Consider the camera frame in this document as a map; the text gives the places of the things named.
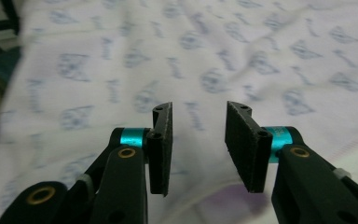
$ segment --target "white fabric background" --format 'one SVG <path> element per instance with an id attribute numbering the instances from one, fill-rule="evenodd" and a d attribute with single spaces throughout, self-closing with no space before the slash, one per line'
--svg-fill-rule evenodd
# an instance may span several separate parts
<path id="1" fill-rule="evenodd" d="M 167 198 L 150 223 L 274 223 L 224 143 L 227 100 L 297 127 L 334 163 L 358 148 L 358 1 L 39 0 L 0 114 L 0 215 L 44 180 L 71 186 L 118 127 L 173 102 Z"/>

